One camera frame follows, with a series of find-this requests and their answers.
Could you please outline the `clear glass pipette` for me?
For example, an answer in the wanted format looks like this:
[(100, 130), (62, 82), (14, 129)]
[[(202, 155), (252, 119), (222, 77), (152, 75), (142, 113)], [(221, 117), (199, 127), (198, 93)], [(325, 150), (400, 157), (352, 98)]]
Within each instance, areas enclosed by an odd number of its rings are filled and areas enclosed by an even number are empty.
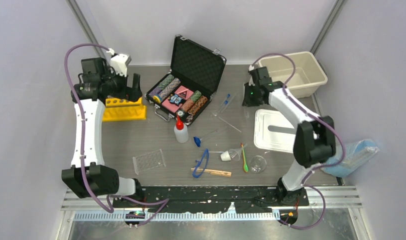
[(235, 92), (228, 100), (223, 109), (221, 110), (219, 117), (221, 117), (223, 114), (226, 113), (227, 109), (233, 105), (233, 102), (235, 101), (236, 97), (238, 95), (238, 92)]

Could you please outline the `blue plastic bag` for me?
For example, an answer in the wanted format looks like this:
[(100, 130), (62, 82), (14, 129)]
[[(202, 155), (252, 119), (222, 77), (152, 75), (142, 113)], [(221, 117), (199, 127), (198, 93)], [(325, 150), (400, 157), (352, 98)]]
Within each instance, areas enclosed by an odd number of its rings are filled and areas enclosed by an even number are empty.
[(379, 146), (372, 139), (349, 143), (345, 147), (344, 160), (340, 164), (321, 168), (323, 172), (334, 177), (345, 178), (370, 161), (380, 151)]

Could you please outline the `white bin lid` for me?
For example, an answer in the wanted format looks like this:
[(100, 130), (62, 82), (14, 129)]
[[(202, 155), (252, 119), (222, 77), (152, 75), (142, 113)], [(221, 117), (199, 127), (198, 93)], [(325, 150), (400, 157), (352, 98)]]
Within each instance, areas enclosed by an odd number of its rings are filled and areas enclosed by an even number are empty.
[(253, 143), (258, 149), (293, 153), (296, 129), (279, 112), (258, 109), (255, 112)]

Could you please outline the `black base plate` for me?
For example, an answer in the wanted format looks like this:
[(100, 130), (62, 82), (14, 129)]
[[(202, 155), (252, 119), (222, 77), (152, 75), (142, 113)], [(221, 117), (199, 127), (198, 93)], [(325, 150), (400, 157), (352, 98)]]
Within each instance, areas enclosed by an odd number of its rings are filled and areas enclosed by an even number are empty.
[(272, 207), (309, 205), (306, 191), (279, 202), (276, 188), (269, 186), (145, 186), (132, 199), (156, 203), (168, 199), (161, 213), (225, 213), (234, 206), (239, 214), (268, 213)]

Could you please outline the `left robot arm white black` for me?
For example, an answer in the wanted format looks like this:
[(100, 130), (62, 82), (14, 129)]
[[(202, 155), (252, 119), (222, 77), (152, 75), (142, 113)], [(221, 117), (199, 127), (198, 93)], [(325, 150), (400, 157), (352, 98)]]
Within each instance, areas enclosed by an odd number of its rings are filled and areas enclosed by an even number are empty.
[(104, 58), (81, 60), (82, 73), (71, 94), (76, 114), (75, 150), (70, 168), (61, 172), (62, 181), (80, 199), (89, 198), (84, 181), (96, 196), (124, 195), (132, 207), (144, 202), (141, 185), (135, 178), (120, 177), (118, 172), (105, 166), (102, 152), (102, 123), (108, 97), (135, 102), (142, 97), (140, 75), (133, 75), (132, 87), (127, 86), (127, 54), (115, 54), (106, 61)]

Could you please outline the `blue safety glasses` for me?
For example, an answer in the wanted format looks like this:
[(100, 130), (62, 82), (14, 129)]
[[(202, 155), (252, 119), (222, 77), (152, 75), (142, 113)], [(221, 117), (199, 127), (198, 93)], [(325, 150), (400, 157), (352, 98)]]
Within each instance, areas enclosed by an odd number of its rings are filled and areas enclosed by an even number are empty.
[(205, 170), (208, 166), (209, 158), (210, 158), (210, 153), (209, 153), (209, 150), (206, 148), (203, 151), (201, 159), (197, 160), (196, 165), (192, 168), (192, 176), (195, 179), (200, 178), (201, 175), (205, 172)]

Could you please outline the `beige plastic bin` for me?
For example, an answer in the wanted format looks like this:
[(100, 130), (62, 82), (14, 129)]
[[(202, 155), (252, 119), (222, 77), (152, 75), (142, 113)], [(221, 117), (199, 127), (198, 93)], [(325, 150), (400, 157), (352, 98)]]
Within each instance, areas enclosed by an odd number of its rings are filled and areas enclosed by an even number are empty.
[(260, 67), (266, 67), (274, 82), (285, 82), (296, 98), (306, 98), (313, 95), (320, 86), (328, 82), (328, 77), (322, 66), (309, 51), (289, 53), (288, 58), (279, 55), (262, 57), (257, 61)]

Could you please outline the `yellow test tube rack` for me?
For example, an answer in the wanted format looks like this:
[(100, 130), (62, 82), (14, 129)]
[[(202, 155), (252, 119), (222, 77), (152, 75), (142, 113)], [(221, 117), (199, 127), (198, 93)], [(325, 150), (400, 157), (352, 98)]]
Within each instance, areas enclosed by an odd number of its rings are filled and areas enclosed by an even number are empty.
[(120, 98), (107, 98), (103, 114), (103, 122), (120, 122), (147, 119), (147, 106), (143, 98), (130, 101)]

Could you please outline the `clear plastic well plate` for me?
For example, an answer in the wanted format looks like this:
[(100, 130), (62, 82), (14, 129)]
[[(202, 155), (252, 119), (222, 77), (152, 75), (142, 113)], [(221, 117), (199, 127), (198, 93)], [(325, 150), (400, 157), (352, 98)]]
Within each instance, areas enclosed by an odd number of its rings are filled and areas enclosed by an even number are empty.
[(134, 172), (139, 175), (144, 171), (148, 171), (158, 167), (166, 167), (166, 162), (162, 149), (147, 152), (132, 158)]

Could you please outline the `green orange spatula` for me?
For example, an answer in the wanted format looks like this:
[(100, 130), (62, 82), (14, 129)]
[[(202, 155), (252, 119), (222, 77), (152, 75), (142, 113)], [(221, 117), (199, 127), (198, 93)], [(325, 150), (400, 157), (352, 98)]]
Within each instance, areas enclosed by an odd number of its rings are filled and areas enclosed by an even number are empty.
[(247, 146), (246, 144), (241, 143), (241, 153), (242, 153), (242, 160), (243, 160), (242, 168), (245, 173), (247, 173), (249, 171), (249, 167), (247, 165), (247, 159), (246, 159), (246, 152), (245, 152), (246, 146)]

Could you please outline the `clear glass petri dish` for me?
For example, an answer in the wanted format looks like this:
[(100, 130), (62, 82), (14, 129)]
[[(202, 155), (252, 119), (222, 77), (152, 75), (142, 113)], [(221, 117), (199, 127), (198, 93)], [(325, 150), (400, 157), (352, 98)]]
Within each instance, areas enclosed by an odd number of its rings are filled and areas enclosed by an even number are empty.
[(267, 167), (267, 161), (260, 155), (255, 155), (247, 164), (249, 171), (254, 174), (262, 173)]

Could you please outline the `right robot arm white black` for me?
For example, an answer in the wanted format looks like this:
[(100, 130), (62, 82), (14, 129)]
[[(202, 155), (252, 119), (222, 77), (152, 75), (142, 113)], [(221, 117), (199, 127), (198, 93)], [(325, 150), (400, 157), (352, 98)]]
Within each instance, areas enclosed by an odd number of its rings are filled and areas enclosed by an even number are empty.
[(244, 84), (242, 105), (268, 104), (279, 111), (295, 130), (292, 153), (294, 161), (277, 182), (274, 198), (290, 205), (302, 192), (304, 184), (317, 167), (336, 154), (334, 121), (319, 116), (302, 105), (281, 81), (273, 81), (266, 67), (249, 67), (250, 81)]

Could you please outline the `glass stirring rod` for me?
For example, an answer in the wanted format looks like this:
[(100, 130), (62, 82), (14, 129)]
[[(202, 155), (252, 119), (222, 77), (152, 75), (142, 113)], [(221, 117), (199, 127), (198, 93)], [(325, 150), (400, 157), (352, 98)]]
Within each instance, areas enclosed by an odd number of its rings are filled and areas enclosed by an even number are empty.
[(223, 119), (222, 117), (218, 116), (217, 117), (219, 120), (223, 121), (225, 124), (229, 125), (230, 127), (232, 127), (233, 129), (237, 130), (239, 133), (242, 133), (242, 131), (237, 128), (236, 126), (234, 126), (233, 124), (229, 123), (228, 121), (226, 121), (225, 119)]

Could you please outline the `black poker chip case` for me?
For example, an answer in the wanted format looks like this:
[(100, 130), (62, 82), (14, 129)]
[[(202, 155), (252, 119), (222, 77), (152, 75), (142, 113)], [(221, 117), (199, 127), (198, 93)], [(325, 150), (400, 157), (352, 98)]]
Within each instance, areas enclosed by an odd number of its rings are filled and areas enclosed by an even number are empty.
[[(180, 119), (185, 125), (190, 126), (199, 117), (199, 115), (210, 104), (214, 94), (217, 92), (222, 74), (224, 72), (227, 59), (220, 54), (216, 48), (209, 49), (183, 35), (176, 35), (174, 37), (174, 44), (172, 49), (172, 56), (170, 62), (169, 72), (163, 76), (151, 89), (144, 94), (145, 99), (154, 107), (154, 113), (166, 122), (175, 119), (178, 115), (177, 110), (171, 110), (163, 105), (175, 91), (183, 86), (191, 91), (200, 91), (207, 101), (196, 107), (192, 113), (186, 110)], [(178, 79), (180, 83), (172, 89), (169, 94), (157, 102), (153, 96), (155, 89), (163, 88), (160, 86), (168, 76), (173, 76)]]

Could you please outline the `white squeeze bottle red cap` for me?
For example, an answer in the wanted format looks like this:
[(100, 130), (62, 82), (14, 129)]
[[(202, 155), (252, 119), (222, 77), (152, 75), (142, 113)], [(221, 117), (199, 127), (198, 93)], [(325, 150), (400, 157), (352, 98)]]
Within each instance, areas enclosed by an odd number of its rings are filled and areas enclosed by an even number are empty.
[(174, 127), (174, 135), (176, 140), (184, 144), (188, 141), (189, 139), (189, 133), (188, 133), (188, 128), (187, 126), (182, 122), (179, 116), (176, 116), (176, 123)]

